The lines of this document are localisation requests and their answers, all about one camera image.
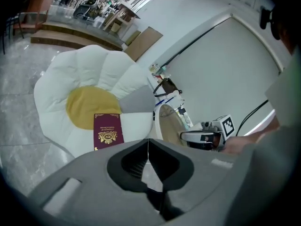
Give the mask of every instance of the tan cushion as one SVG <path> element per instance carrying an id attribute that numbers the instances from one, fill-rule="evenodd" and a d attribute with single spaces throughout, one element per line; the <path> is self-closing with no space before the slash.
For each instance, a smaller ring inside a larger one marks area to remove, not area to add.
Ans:
<path id="1" fill-rule="evenodd" d="M 121 109 L 117 98 L 110 92 L 94 86 L 84 86 L 71 91 L 66 112 L 76 127 L 93 130 L 94 114 L 121 114 Z"/>

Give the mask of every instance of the burgundy passport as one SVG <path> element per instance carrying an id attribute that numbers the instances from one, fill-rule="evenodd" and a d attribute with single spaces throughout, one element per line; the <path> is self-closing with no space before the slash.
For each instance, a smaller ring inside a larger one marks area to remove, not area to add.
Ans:
<path id="1" fill-rule="evenodd" d="M 124 143 L 119 114 L 94 114 L 94 151 Z"/>

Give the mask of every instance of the black cable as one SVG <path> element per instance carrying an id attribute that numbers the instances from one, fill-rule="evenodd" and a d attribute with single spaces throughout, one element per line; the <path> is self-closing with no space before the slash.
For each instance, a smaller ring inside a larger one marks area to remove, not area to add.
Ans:
<path id="1" fill-rule="evenodd" d="M 253 111 L 251 111 L 244 119 L 243 121 L 240 123 L 240 126 L 237 130 L 236 136 L 238 135 L 240 129 L 242 128 L 242 126 L 244 125 L 244 123 L 253 115 L 255 114 L 260 108 L 262 108 L 266 103 L 268 103 L 269 100 L 266 100 L 265 102 L 263 102 L 261 105 L 259 105 L 257 108 L 255 108 Z"/>
<path id="2" fill-rule="evenodd" d="M 184 48 L 182 48 L 178 53 L 176 53 L 174 56 L 172 56 L 167 62 L 165 62 L 162 66 L 160 66 L 160 68 L 163 68 L 164 66 L 168 65 L 174 58 L 176 58 L 178 55 L 180 55 L 181 53 L 183 53 L 188 47 L 190 47 L 191 45 L 193 45 L 196 41 L 198 41 L 200 38 L 202 38 L 204 35 L 206 35 L 207 33 L 209 33 L 211 30 L 213 30 L 215 27 L 217 27 L 218 25 L 220 25 L 223 22 L 225 22 L 225 20 L 222 21 L 222 22 L 220 22 L 219 24 L 217 24 L 213 28 L 209 29 L 205 33 L 201 34 L 200 36 L 198 36 L 194 41 L 190 42 L 188 45 L 186 45 Z"/>

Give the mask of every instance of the gray tile floor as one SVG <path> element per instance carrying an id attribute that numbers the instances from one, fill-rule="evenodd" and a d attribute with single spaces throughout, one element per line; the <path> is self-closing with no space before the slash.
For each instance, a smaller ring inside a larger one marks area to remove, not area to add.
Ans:
<path id="1" fill-rule="evenodd" d="M 33 88 L 51 61 L 71 48 L 6 37 L 0 51 L 0 166 L 7 183 L 24 195 L 73 160 L 42 134 Z"/>

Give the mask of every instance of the wooden step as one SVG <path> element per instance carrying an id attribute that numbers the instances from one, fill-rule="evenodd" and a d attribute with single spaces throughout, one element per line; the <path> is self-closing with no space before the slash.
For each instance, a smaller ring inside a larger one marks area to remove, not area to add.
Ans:
<path id="1" fill-rule="evenodd" d="M 96 35 L 95 33 L 89 32 L 85 29 L 74 28 L 68 24 L 62 24 L 56 22 L 43 23 L 42 30 L 74 35 L 80 38 L 84 38 L 96 42 L 99 45 L 103 45 L 103 47 L 111 48 L 110 50 L 122 51 L 122 47 L 118 43 L 108 39 L 107 34 L 104 36 Z"/>
<path id="2" fill-rule="evenodd" d="M 112 48 L 106 47 L 103 44 L 99 44 L 72 34 L 46 30 L 39 30 L 35 34 L 33 34 L 31 36 L 31 43 L 51 44 L 75 49 L 96 44 L 105 49 L 113 50 Z"/>

